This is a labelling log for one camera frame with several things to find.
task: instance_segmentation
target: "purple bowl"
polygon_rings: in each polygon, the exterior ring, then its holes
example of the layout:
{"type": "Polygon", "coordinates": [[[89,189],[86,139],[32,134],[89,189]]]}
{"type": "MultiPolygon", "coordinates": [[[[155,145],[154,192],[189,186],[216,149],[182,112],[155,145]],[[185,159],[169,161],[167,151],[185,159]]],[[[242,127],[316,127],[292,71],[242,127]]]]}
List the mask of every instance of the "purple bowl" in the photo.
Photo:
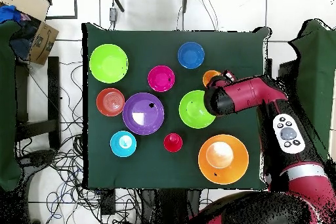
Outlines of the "purple bowl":
{"type": "Polygon", "coordinates": [[[123,121],[130,131],[139,135],[156,132],[162,125],[165,111],[161,101],[149,93],[137,93],[123,107],[123,121]]]}

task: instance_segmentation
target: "white floor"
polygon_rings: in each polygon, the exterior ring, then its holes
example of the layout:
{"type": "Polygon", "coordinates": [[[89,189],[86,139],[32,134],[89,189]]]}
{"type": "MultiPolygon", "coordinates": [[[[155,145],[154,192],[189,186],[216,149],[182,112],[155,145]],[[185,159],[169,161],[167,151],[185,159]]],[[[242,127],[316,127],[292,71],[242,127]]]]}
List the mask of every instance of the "white floor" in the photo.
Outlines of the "white floor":
{"type": "MultiPolygon", "coordinates": [[[[117,30],[175,30],[177,28],[177,16],[181,8],[181,0],[120,0],[125,8],[125,12],[118,11],[117,30]]],[[[209,4],[209,0],[203,0],[210,15],[215,19],[215,15],[209,4]]],[[[49,9],[49,16],[73,15],[72,5],[74,0],[53,0],[53,6],[49,9]]],[[[274,61],[273,77],[276,77],[279,64],[296,58],[295,51],[287,44],[287,41],[296,38],[305,20],[320,18],[328,26],[336,27],[336,0],[211,0],[216,11],[220,31],[250,32],[260,26],[268,26],[272,29],[272,36],[268,44],[268,57],[274,61]]],[[[60,57],[60,84],[70,95],[70,106],[73,108],[81,98],[81,91],[73,83],[70,74],[74,68],[81,63],[81,23],[91,22],[103,28],[110,27],[110,7],[112,0],[77,0],[78,17],[77,20],[48,20],[47,23],[59,30],[59,35],[51,56],[60,57]]],[[[178,21],[178,29],[182,29],[182,17],[178,21]]],[[[187,11],[184,16],[185,30],[213,30],[213,24],[207,14],[201,0],[188,0],[187,11]]],[[[32,64],[31,74],[39,86],[47,93],[47,64],[44,66],[32,64]]],[[[79,67],[73,73],[73,78],[78,85],[82,86],[82,68],[79,67]]],[[[61,92],[61,113],[62,121],[73,121],[71,111],[68,108],[69,98],[64,91],[61,92]]],[[[29,119],[31,122],[47,119],[47,98],[40,88],[34,83],[32,78],[29,82],[29,119]]],[[[82,102],[75,110],[79,116],[83,115],[82,102]]],[[[336,158],[336,120],[332,123],[331,133],[333,134],[333,144],[331,154],[336,158]]],[[[81,128],[71,125],[72,134],[81,133],[81,128]]],[[[68,130],[62,132],[62,139],[70,136],[68,130]]],[[[46,135],[33,138],[33,143],[28,150],[48,148],[49,143],[46,135]]],[[[33,219],[40,219],[44,224],[51,213],[48,210],[56,208],[54,205],[55,194],[51,192],[60,191],[63,183],[59,174],[51,168],[44,169],[38,173],[31,183],[29,201],[30,213],[33,219]]],[[[232,190],[210,190],[209,199],[216,200],[232,190]]],[[[118,190],[117,195],[126,194],[124,190],[118,190]]],[[[207,191],[204,190],[201,199],[206,198],[207,191]]],[[[122,209],[129,196],[118,200],[118,208],[122,209]]],[[[60,204],[57,210],[57,218],[52,218],[49,224],[100,224],[90,210],[79,207],[68,197],[60,204]]]]}

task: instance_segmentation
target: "orange bowl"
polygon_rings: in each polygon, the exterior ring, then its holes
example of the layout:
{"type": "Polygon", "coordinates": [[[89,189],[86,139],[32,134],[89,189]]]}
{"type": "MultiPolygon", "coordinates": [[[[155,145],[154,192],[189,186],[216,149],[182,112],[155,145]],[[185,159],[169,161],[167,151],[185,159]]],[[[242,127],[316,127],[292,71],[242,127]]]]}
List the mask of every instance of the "orange bowl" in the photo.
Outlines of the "orange bowl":
{"type": "Polygon", "coordinates": [[[199,150],[199,169],[212,183],[234,183],[243,177],[248,165],[249,153],[245,145],[231,135],[213,136],[199,150]]]}
{"type": "Polygon", "coordinates": [[[210,82],[211,78],[214,76],[219,76],[221,73],[216,70],[208,70],[203,75],[203,85],[207,87],[207,84],[210,82]]]}

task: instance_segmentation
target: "green tablecloth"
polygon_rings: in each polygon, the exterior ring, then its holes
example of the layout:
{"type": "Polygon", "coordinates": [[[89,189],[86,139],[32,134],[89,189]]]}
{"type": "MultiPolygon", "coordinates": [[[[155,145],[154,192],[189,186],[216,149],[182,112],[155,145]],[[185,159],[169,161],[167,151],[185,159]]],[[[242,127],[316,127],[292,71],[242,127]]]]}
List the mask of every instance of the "green tablecloth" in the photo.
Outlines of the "green tablecloth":
{"type": "Polygon", "coordinates": [[[318,153],[326,160],[336,70],[336,31],[323,24],[318,19],[307,20],[297,39],[289,44],[298,56],[297,96],[320,138],[315,136],[311,127],[308,127],[308,134],[318,153]]]}
{"type": "Polygon", "coordinates": [[[263,73],[263,41],[268,28],[252,32],[128,32],[106,31],[91,24],[87,27],[88,57],[99,45],[113,43],[120,46],[129,59],[125,77],[115,84],[96,80],[88,70],[88,187],[96,188],[224,188],[264,189],[259,179],[260,143],[255,108],[238,114],[217,118],[209,127],[192,129],[179,117],[179,103],[189,91],[204,90],[202,76],[207,70],[229,69],[238,78],[263,73]],[[187,42],[199,43],[205,51],[203,64],[194,70],[183,68],[177,59],[179,47],[187,42]],[[156,93],[147,83],[151,68],[158,64],[170,66],[175,75],[173,88],[156,93]],[[122,115],[103,116],[96,107],[96,96],[107,87],[119,89],[127,100],[139,92],[152,93],[163,103],[165,121],[151,135],[135,135],[137,148],[128,158],[118,158],[110,149],[112,135],[128,131],[122,115]],[[167,152],[163,138],[176,132],[183,139],[183,147],[176,153],[167,152]],[[210,137],[229,134],[240,139],[249,152],[246,174],[231,185],[216,185],[208,181],[198,167],[198,152],[210,137]]]}
{"type": "Polygon", "coordinates": [[[12,34],[20,28],[11,20],[0,24],[0,187],[5,191],[14,189],[21,175],[21,169],[14,158],[15,55],[9,46],[12,34]]]}

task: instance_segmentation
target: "control panel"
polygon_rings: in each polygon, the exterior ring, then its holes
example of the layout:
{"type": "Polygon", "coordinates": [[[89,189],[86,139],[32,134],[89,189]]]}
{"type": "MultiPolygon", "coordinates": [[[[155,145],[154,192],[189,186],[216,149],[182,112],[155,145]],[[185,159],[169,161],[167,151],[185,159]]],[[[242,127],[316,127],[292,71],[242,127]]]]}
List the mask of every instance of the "control panel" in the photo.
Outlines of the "control panel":
{"type": "Polygon", "coordinates": [[[273,129],[280,148],[288,154],[297,154],[305,149],[305,142],[295,120],[288,114],[279,114],[273,120],[273,129]]]}

